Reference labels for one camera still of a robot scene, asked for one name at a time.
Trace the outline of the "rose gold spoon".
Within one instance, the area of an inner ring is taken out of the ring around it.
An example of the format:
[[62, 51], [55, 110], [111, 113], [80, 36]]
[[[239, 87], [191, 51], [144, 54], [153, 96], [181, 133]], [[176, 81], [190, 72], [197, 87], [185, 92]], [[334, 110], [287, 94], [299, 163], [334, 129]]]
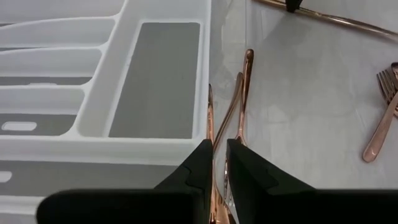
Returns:
[[[208, 107], [207, 107], [207, 125], [206, 138], [214, 143], [214, 111], [213, 111], [213, 91], [212, 87], [208, 85]], [[210, 221], [209, 224], [220, 224], [218, 216], [218, 189], [215, 180], [214, 160], [212, 160], [212, 187], [211, 187], [211, 205], [210, 205]]]

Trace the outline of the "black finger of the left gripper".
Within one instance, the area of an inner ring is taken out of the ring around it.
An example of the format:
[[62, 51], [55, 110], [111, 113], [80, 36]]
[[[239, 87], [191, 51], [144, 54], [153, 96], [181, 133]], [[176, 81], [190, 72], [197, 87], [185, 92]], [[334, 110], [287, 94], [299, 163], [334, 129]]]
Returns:
[[285, 8], [287, 12], [294, 13], [300, 9], [303, 0], [285, 0]]

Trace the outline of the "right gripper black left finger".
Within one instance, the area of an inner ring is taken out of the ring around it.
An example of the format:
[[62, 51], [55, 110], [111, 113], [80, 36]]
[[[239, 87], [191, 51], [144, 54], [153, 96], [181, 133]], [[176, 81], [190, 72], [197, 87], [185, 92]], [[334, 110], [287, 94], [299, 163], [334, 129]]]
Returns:
[[213, 145], [204, 139], [152, 189], [71, 189], [40, 202], [38, 224], [207, 224]]

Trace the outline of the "rose gold knife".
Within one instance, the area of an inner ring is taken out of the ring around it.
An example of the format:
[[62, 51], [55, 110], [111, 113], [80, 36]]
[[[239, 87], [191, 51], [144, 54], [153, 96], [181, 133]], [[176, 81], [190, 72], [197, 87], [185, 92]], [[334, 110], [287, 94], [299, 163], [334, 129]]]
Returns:
[[[253, 0], [260, 4], [265, 4], [268, 6], [276, 7], [286, 11], [285, 0]], [[383, 29], [378, 26], [374, 26], [365, 22], [357, 21], [354, 19], [349, 19], [346, 17], [335, 16], [331, 14], [324, 14], [321, 12], [313, 11], [300, 6], [300, 9], [296, 10], [291, 14], [299, 14], [302, 16], [311, 17], [316, 20], [325, 21], [333, 24], [338, 24], [339, 26], [347, 27], [350, 29], [360, 30], [361, 32], [369, 32], [380, 37], [387, 38], [398, 42], [398, 32], [393, 32], [391, 30]]]

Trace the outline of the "white plastic cutlery tray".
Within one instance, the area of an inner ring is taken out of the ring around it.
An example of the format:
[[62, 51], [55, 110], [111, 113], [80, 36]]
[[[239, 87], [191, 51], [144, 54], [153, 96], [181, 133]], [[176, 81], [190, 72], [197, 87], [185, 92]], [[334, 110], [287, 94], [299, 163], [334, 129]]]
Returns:
[[211, 0], [0, 0], [0, 224], [146, 188], [206, 136]]

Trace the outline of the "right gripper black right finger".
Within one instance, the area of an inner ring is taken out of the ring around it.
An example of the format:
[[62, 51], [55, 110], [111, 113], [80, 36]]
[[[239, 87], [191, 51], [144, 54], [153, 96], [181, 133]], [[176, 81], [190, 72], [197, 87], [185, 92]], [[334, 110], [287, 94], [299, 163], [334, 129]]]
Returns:
[[227, 157], [240, 224], [398, 224], [398, 190], [316, 189], [236, 139]]

